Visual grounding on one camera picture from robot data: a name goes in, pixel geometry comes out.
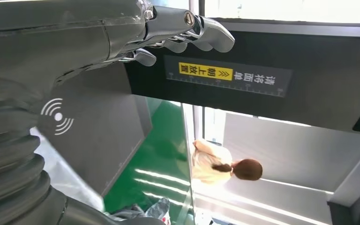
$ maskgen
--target metal frame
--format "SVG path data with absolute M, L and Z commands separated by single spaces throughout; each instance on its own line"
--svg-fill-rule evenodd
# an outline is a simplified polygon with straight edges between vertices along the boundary
M 216 18 L 231 31 L 360 37 L 359 23 L 286 22 Z

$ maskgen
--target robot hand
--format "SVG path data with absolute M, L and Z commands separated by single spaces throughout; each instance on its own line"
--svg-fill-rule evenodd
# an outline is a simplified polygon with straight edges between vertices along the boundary
M 166 47 L 175 53 L 181 53 L 188 43 L 192 43 L 203 51 L 214 48 L 225 53 L 234 46 L 234 37 L 215 20 L 194 15 L 188 10 L 167 7 L 154 7 L 151 13 L 152 18 L 146 23 L 145 38 L 137 43 L 127 44 L 125 49 L 135 50 L 121 53 L 114 60 L 138 61 L 145 66 L 152 66 L 156 57 L 141 48 Z

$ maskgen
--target plastic bag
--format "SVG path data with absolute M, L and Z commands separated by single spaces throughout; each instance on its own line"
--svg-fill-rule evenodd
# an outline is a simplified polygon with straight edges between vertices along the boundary
M 147 217 L 144 211 L 137 204 L 133 204 L 128 207 L 124 207 L 121 210 L 117 210 L 113 213 L 105 213 L 109 218 L 115 221 L 122 221 L 125 219 L 133 219 L 137 217 Z
M 171 225 L 169 216 L 170 201 L 167 198 L 161 198 L 153 204 L 146 212 L 146 216 L 162 220 L 165 224 Z
M 65 195 L 104 212 L 103 198 L 71 168 L 36 127 L 31 128 L 30 133 L 41 141 L 35 153 L 45 159 L 44 170 L 50 176 L 50 184 Z

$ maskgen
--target warning sticker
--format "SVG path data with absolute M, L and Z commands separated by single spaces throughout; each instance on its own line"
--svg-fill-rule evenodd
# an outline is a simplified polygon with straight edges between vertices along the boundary
M 226 81 L 233 80 L 233 69 L 179 62 L 179 73 Z

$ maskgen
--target glass panel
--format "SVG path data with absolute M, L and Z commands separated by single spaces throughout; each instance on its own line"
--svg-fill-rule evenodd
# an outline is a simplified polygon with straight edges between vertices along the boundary
M 360 23 L 360 0 L 209 0 L 208 17 Z
M 149 98 L 147 103 L 154 111 L 153 129 L 104 197 L 106 211 L 135 203 L 147 210 L 166 197 L 171 202 L 172 224 L 192 225 L 191 175 L 181 106 Z

